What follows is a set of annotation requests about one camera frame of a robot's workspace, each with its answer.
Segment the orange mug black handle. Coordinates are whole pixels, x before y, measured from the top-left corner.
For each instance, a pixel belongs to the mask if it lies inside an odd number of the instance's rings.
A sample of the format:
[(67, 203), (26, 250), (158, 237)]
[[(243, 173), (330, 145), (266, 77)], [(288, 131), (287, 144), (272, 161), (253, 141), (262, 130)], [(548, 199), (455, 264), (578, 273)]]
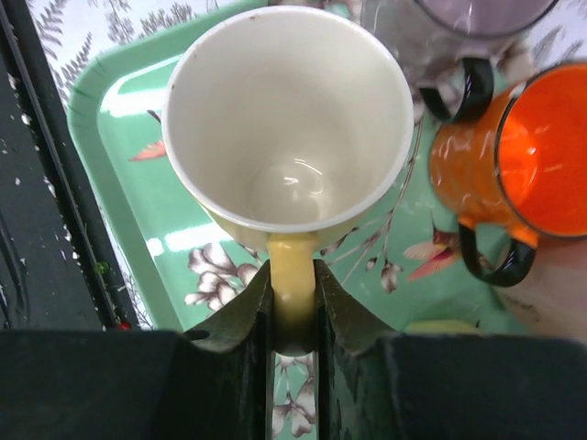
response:
[[(586, 62), (570, 60), (495, 97), (474, 122), (442, 126), (429, 156), (440, 202), (458, 220), (460, 252), (478, 280), (512, 287), (543, 237), (586, 237)], [(502, 227), (510, 247), (484, 269), (476, 227)]]

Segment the lime green mug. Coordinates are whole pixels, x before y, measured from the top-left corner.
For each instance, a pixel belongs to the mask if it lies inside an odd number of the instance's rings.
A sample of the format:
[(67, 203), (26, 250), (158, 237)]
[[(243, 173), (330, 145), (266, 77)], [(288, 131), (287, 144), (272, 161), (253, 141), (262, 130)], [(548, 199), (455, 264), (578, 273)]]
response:
[(404, 331), (412, 334), (465, 334), (477, 335), (474, 325), (459, 320), (425, 320), (410, 323)]

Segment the lilac mug black handle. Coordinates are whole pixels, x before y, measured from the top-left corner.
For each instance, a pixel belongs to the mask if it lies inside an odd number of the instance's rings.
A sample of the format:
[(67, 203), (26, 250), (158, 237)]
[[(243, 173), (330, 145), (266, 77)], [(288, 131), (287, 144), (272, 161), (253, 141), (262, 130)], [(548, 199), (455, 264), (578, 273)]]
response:
[(439, 121), (479, 119), (493, 99), (492, 61), (553, 1), (365, 1), (360, 24), (397, 59)]

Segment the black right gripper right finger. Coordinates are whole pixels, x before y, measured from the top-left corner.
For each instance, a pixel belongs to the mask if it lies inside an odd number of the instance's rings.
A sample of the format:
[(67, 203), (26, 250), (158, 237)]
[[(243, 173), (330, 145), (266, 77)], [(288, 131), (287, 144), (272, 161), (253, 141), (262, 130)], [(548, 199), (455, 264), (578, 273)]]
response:
[(321, 439), (583, 439), (586, 346), (568, 338), (407, 334), (316, 271)]

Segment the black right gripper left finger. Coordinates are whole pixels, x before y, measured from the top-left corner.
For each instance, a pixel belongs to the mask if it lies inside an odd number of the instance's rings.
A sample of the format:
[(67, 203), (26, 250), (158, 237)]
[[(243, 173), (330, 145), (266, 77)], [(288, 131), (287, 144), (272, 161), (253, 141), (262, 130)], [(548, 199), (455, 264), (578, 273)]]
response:
[(4, 439), (268, 439), (270, 268), (183, 333), (4, 331)]

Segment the yellow mug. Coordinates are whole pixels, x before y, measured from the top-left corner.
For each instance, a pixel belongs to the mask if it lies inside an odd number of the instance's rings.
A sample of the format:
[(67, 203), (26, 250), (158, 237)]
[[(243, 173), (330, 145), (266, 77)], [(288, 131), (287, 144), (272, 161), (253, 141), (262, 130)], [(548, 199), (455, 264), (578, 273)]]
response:
[(169, 161), (229, 236), (268, 254), (276, 352), (315, 348), (314, 255), (390, 190), (413, 123), (391, 52), (313, 7), (237, 14), (176, 64), (161, 114)]

